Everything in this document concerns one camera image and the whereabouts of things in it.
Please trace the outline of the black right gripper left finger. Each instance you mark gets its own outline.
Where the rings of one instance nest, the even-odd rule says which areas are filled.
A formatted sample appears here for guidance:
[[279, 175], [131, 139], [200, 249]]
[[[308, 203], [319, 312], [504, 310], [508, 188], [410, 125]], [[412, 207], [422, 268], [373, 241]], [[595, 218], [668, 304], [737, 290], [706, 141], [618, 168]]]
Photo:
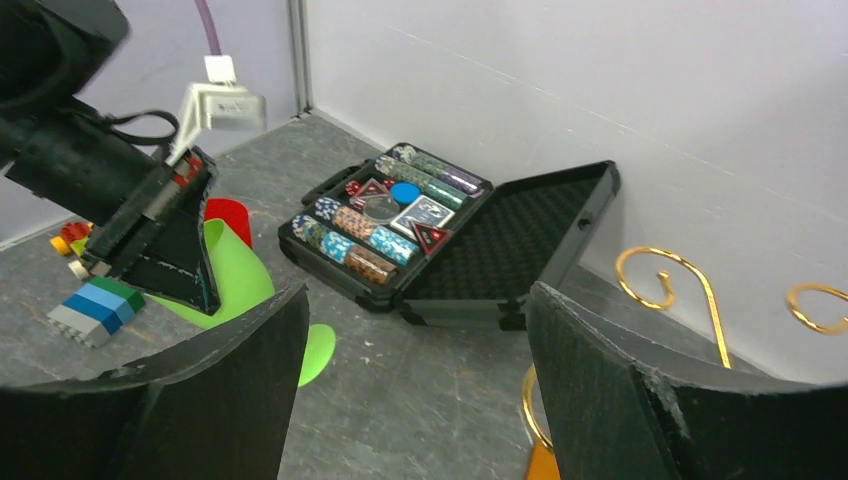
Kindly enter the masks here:
[[90, 380], [1, 391], [5, 479], [273, 479], [309, 328], [293, 284]]

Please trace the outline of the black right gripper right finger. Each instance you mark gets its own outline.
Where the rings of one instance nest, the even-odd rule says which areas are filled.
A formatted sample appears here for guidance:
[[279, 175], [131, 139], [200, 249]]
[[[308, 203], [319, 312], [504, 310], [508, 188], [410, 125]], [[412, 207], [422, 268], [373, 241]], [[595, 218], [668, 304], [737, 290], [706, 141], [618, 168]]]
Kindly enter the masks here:
[[843, 479], [847, 388], [726, 369], [538, 283], [527, 333], [566, 479]]

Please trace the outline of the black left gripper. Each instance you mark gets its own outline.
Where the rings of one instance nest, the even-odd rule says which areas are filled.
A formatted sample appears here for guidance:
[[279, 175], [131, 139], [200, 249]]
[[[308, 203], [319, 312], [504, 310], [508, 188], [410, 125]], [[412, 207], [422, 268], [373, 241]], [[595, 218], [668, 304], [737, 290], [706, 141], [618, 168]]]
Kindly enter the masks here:
[[204, 314], [221, 307], [204, 240], [203, 214], [216, 165], [198, 148], [173, 166], [156, 165], [130, 197], [94, 229], [84, 265], [131, 265], [125, 282]]

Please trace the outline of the green wine glass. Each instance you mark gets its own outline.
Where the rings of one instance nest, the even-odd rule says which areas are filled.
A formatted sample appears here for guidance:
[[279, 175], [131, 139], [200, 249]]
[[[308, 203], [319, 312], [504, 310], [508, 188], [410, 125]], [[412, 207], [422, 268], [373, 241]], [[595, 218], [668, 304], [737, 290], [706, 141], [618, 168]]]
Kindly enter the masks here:
[[[204, 223], [204, 240], [221, 297], [213, 315], [192, 310], [171, 300], [151, 296], [179, 317], [208, 330], [253, 308], [275, 293], [271, 276], [254, 251], [221, 219]], [[335, 331], [327, 324], [309, 327], [298, 385], [313, 381], [329, 364], [336, 346]]]

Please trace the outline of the red wine glass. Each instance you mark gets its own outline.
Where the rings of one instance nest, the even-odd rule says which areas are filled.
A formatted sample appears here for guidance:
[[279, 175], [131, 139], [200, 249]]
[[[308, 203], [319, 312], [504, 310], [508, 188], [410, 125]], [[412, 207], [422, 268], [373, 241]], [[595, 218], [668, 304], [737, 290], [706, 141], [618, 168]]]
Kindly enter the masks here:
[[220, 219], [250, 248], [253, 232], [247, 207], [234, 199], [215, 197], [207, 201], [205, 220]]

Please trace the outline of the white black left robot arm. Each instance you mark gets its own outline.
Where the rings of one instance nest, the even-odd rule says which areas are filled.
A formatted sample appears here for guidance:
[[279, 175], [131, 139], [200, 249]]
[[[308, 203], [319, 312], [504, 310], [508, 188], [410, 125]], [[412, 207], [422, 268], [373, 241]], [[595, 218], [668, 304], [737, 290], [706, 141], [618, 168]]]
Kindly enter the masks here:
[[126, 133], [78, 98], [126, 39], [112, 1], [1, 5], [1, 172], [94, 228], [75, 273], [110, 277], [213, 314], [222, 300], [204, 241], [211, 157], [173, 133]]

